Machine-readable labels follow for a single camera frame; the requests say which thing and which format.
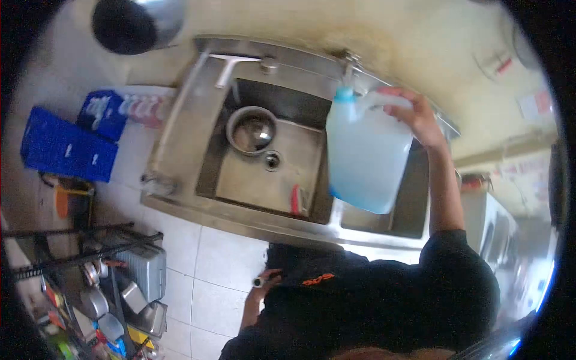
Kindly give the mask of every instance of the white tile floor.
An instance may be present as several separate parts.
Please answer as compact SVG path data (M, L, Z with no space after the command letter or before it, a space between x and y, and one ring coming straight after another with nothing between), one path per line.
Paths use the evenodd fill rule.
M160 343L170 360L216 360L237 335L251 280L264 268L268 243L207 228L140 204L138 177L157 130L129 123L112 180L97 184L98 223L134 221L164 233L168 330Z

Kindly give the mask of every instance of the stainless steel sink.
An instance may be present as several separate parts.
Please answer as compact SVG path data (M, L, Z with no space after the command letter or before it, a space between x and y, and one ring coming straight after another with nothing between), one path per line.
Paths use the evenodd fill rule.
M325 121L330 101L263 82L235 79L215 122L196 193L255 210L327 224L332 210L328 192ZM255 157L235 151L226 139L226 122L245 106L260 106L277 118L276 136L267 152ZM305 196L302 214L290 213L298 184ZM373 214L344 204L344 229L421 238L428 197L426 153L414 141L390 214Z
M263 82L236 79L215 123L196 193L253 209L328 223L332 198L326 176L326 116L331 102ZM226 122L237 109L260 106L278 119L267 151L239 154L226 139ZM290 213L290 195L299 185L303 211Z
M195 39L199 52L242 54L278 61L276 71L257 62L235 66L224 88L216 87L225 63L201 56L198 76L183 87L149 169L179 186L169 195L142 195L146 206L199 224L297 246L361 245L419 251L426 243L429 218L428 163L414 142L393 211L375 215L356 209L328 192L325 120L342 75L342 63L326 54L285 44L236 37ZM355 69L360 93L393 85ZM247 105L270 110L280 121L270 150L249 158L228 144L225 124ZM458 136L437 112L445 136ZM268 171L267 167L277 167ZM295 184L306 192L302 215L290 214Z

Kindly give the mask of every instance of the orange logo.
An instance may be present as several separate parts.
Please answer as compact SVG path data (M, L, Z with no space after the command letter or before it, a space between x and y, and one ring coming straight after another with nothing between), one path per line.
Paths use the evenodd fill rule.
M310 279L310 280L306 280L306 281L302 282L302 285L306 285L306 286L316 285L316 284L319 284L322 280L332 279L333 277L334 277L334 274L320 275L316 279Z

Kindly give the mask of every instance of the plastic jug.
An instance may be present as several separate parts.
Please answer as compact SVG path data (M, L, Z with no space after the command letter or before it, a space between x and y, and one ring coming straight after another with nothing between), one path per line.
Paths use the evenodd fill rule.
M397 96L370 92L357 98L338 87L326 121L330 192L376 214L390 213L412 144L410 128L381 105L412 108Z

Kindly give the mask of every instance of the metal rack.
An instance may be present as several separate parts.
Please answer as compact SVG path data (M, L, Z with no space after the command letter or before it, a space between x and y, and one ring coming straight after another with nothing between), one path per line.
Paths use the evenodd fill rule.
M20 268L14 268L13 276L15 281L20 281L24 279L33 278L36 276L46 275L50 278L50 286L56 287L60 295L62 295L63 304L61 306L61 311L65 316L62 316L65 325L65 331L69 336L69 339L73 345L80 351L81 358L91 359L93 358L92 347L87 344L80 336L81 331L79 331L78 321L72 309L72 306L68 302L68 295L70 294L69 289L67 289L67 284L63 278L63 270L72 267L80 266L86 262L91 262L102 257L108 257L114 255L118 252L137 247L142 244L150 244L156 240L162 239L163 234L157 232L151 236L145 236L138 232L133 231L131 228L134 226L133 222L121 223L114 225L105 226L94 226L86 229L61 229L61 230L48 230L48 231L24 231L24 232L2 232L2 238L16 238L16 239L31 239L34 243L35 254L40 261ZM61 235L61 234L80 234L86 238L93 238L94 235L103 230L113 230L114 232L119 232L123 235L128 235L132 242L114 246L103 247L99 251L89 251L81 252L79 255L69 256L62 259L54 258L48 247L47 238L49 236ZM122 306L120 306L120 298L117 284L114 281L115 270L111 269L112 273L112 286L114 303L116 306L116 317L122 323L124 327L123 341L126 346L126 354L128 359L132 359L136 354L137 350L132 343L129 334L127 333L127 324L124 320L124 314Z

